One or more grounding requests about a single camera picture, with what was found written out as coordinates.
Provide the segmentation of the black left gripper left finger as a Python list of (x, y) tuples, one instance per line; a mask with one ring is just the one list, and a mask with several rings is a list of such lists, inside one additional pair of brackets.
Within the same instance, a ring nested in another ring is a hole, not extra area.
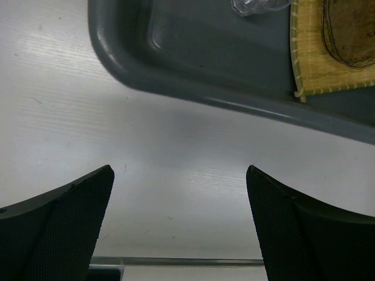
[(105, 165), (1, 208), (1, 280), (85, 280), (114, 184)]

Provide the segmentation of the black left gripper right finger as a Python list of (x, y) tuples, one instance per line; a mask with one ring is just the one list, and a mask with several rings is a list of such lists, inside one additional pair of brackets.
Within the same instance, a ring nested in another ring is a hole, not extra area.
[(268, 280), (374, 280), (374, 217), (319, 201), (253, 165), (246, 183)]

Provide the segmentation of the yellow bamboo placemat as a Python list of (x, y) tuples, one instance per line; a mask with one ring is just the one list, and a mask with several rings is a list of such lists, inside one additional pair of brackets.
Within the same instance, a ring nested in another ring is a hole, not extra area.
[(290, 49), (301, 102), (308, 96), (374, 87), (374, 66), (355, 70), (334, 60), (322, 38), (322, 1), (293, 1), (290, 6)]

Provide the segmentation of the clear glass plate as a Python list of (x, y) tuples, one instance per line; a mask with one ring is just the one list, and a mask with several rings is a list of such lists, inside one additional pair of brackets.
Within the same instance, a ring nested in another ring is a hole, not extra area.
[(374, 65), (374, 1), (323, 1), (322, 40), (329, 55), (347, 67)]

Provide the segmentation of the clear glass cup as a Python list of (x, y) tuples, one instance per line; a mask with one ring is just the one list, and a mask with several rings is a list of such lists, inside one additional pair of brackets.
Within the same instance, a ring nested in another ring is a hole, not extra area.
[(231, 0), (232, 8), (242, 17), (276, 12), (289, 7), (291, 0)]

